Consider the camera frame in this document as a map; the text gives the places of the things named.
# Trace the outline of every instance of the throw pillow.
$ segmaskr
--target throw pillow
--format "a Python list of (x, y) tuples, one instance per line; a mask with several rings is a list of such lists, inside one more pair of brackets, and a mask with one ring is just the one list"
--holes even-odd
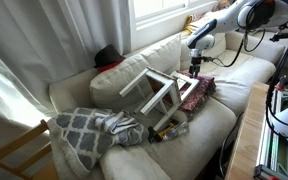
[(136, 54), (98, 74), (90, 82), (94, 105), (98, 108), (121, 110), (143, 99), (137, 91), (132, 91), (125, 97), (119, 92), (148, 66), (150, 65), (143, 56)]
[[(134, 90), (125, 97), (122, 97), (119, 92), (148, 66), (162, 72), (172, 68), (174, 68), (172, 71), (178, 70), (180, 55), (180, 36), (174, 35), (126, 58), (117, 66), (98, 74), (91, 80), (90, 93), (93, 103), (99, 108), (118, 110), (138, 103), (143, 99), (139, 91)], [(144, 95), (151, 92), (147, 83), (140, 84)]]
[(176, 64), (178, 64), (181, 56), (181, 35), (163, 39), (139, 54), (144, 57), (152, 68), (158, 71), (165, 72), (170, 68), (173, 68), (173, 71), (178, 70), (179, 67)]

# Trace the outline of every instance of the red cloth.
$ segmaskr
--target red cloth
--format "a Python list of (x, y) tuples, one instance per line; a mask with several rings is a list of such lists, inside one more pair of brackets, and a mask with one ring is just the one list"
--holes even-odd
[(122, 61), (124, 61), (124, 59), (121, 60), (121, 61), (118, 61), (118, 62), (109, 64), (109, 65), (103, 66), (103, 67), (99, 67), (99, 68), (97, 69), (97, 71), (98, 71), (98, 72), (104, 72), (104, 71), (106, 71), (106, 70), (112, 69), (113, 67), (115, 67), (115, 66), (117, 66), (118, 64), (120, 64)]
[[(190, 76), (190, 74), (187, 72), (178, 71), (178, 73)], [(180, 106), (180, 110), (184, 112), (196, 112), (200, 107), (204, 105), (208, 99), (208, 96), (215, 92), (216, 85), (214, 83), (214, 77), (198, 75), (196, 79), (199, 80), (197, 87), (191, 92), (191, 94)], [(188, 87), (189, 85), (184, 85), (180, 89), (180, 94), (182, 95), (188, 89)]]

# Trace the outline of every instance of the window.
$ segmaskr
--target window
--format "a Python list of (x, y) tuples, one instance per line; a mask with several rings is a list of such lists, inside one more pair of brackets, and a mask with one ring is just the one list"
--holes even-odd
[(199, 0), (133, 0), (136, 22), (184, 10)]
[(172, 7), (183, 7), (186, 0), (134, 0), (135, 17), (170, 9)]

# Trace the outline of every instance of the wooden side table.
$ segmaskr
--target wooden side table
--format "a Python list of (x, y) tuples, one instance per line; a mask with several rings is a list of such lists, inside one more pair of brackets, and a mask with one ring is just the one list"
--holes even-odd
[(254, 83), (232, 152), (225, 179), (252, 179), (264, 125), (268, 85)]

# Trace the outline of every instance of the wooden frame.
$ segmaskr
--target wooden frame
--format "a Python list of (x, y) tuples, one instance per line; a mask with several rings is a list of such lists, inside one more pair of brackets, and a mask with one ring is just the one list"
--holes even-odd
[[(153, 93), (145, 96), (142, 92), (139, 83), (144, 79), (148, 78), (149, 81), (156, 81), (161, 84), (161, 87), (158, 87), (157, 91), (154, 91), (155, 87), (152, 87)], [(179, 80), (185, 83), (189, 83), (189, 88), (180, 95), (180, 87), (178, 85)], [(165, 114), (163, 118), (155, 125), (154, 130), (159, 131), (163, 126), (166, 125), (169, 118), (175, 113), (175, 111), (180, 107), (182, 102), (187, 98), (187, 96), (196, 88), (198, 84), (197, 79), (190, 79), (189, 77), (173, 72), (171, 75), (164, 74), (160, 71), (157, 71), (151, 67), (144, 69), (135, 79), (133, 79), (125, 88), (120, 91), (122, 97), (126, 96), (131, 90), (135, 87), (138, 89), (142, 95), (144, 101), (135, 109), (135, 113), (139, 111), (144, 115), (147, 115), (157, 104), (160, 105), (161, 111)], [(169, 109), (165, 106), (165, 99), (170, 99), (168, 105), (171, 107)]]
[(30, 129), (26, 131), (24, 134), (22, 134), (17, 139), (11, 141), (10, 143), (7, 143), (3, 147), (0, 148), (0, 168), (19, 176), (23, 179), (58, 179), (56, 169), (54, 167), (54, 164), (50, 162), (47, 166), (42, 168), (39, 172), (37, 172), (35, 175), (30, 175), (25, 172), (26, 169), (28, 169), (30, 166), (32, 166), (34, 163), (39, 161), (41, 158), (43, 158), (45, 155), (47, 155), (49, 152), (51, 152), (51, 144), (50, 142), (41, 147), (37, 152), (35, 152), (31, 157), (29, 157), (27, 160), (23, 161), (20, 165), (16, 167), (9, 166), (5, 163), (3, 163), (1, 160), (4, 159), (6, 156), (10, 155), (15, 150), (21, 148), (26, 143), (32, 141), (34, 138), (41, 135), (43, 132), (48, 130), (47, 123), (44, 120), (41, 120), (40, 124), (33, 129)]

